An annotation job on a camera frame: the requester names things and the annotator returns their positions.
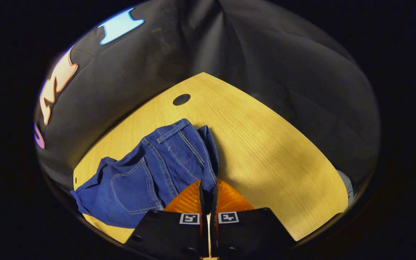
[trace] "jeans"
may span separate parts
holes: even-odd
[[[163,210],[199,179],[211,193],[219,167],[209,128],[196,130],[184,118],[142,138],[120,161],[103,158],[96,174],[70,192],[80,212],[107,225],[135,228],[147,211]]]

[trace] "blue illuminated letter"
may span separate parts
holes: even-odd
[[[115,40],[144,22],[144,19],[134,20],[131,17],[130,11],[133,9],[134,7],[119,13],[97,27],[104,27],[105,37],[100,41],[101,45]]]

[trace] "orange illuminated letter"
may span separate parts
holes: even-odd
[[[51,78],[46,80],[39,96],[39,105],[44,117],[44,124],[47,125],[51,116],[51,107],[46,105],[46,101],[54,103],[56,100],[55,92],[59,93],[68,80],[75,74],[78,64],[72,64],[70,52],[73,46],[62,56],[52,71]]]

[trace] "black cloth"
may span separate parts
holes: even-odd
[[[151,0],[130,13],[145,22],[116,40],[101,45],[104,28],[94,26],[76,41],[71,62],[78,70],[56,94],[48,125],[39,104],[35,109],[45,142],[36,147],[41,167],[61,186],[73,189],[73,169],[120,120],[201,72],[284,117],[355,191],[374,168],[380,121],[370,83],[316,26],[256,0]]]

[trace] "illuminated sign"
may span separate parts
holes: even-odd
[[[100,41],[101,45],[107,44],[123,34],[131,31],[132,29],[138,27],[144,23],[144,19],[134,20],[131,17],[130,11],[133,8],[117,14],[116,16],[110,18],[105,23],[99,25],[97,28],[104,27],[105,37]]]
[[[103,24],[99,25],[97,28],[104,28],[105,37],[100,41],[101,45],[112,42],[113,40],[119,38],[120,36],[128,33],[129,31],[137,28],[144,23],[144,19],[134,20],[131,17],[131,10],[134,7],[121,12],[109,20],[105,21]],[[73,64],[70,59],[70,53],[73,49],[73,46],[62,56],[58,61],[54,70],[52,71],[51,77],[46,80],[41,89],[39,95],[39,105],[41,108],[41,113],[43,114],[44,125],[48,125],[49,119],[51,117],[51,109],[56,101],[56,93],[59,93],[67,85],[68,81],[75,74],[78,69],[78,64]],[[38,126],[35,124],[35,140],[38,146],[44,149],[44,140],[41,136],[41,132]]]

